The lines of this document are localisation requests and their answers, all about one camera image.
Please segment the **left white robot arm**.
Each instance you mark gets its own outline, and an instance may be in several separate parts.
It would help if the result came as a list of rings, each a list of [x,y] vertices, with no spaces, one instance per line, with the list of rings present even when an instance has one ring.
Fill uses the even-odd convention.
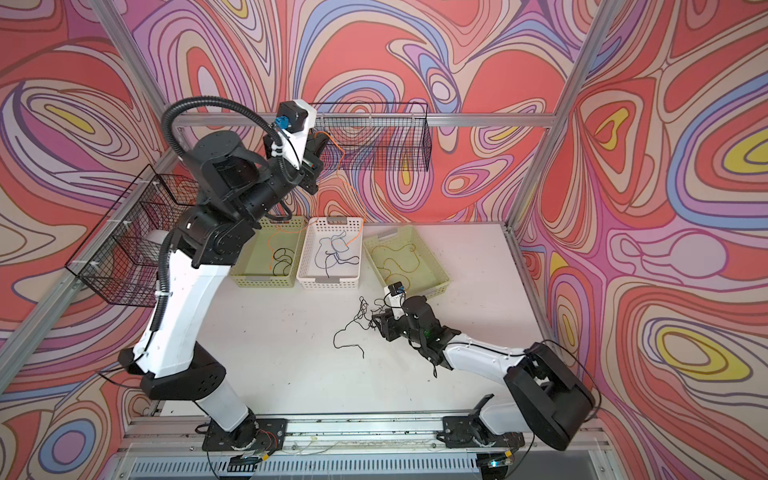
[[[265,137],[267,158],[248,150],[233,131],[209,134],[192,150],[168,140],[197,181],[198,200],[160,244],[152,319],[119,362],[140,376],[150,399],[195,403],[235,450],[254,444],[256,417],[198,334],[261,219],[297,187],[316,193],[326,143],[313,134],[311,127],[273,130]]]

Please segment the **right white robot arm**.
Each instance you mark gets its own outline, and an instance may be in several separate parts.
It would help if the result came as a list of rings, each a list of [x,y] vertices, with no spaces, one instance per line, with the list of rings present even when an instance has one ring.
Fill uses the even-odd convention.
[[[371,324],[388,342],[405,339],[435,370],[463,371],[507,388],[509,401],[488,394],[466,417],[471,444],[528,430],[564,451],[597,409],[591,391],[545,343],[511,348],[473,339],[441,324],[423,295],[387,293]]]

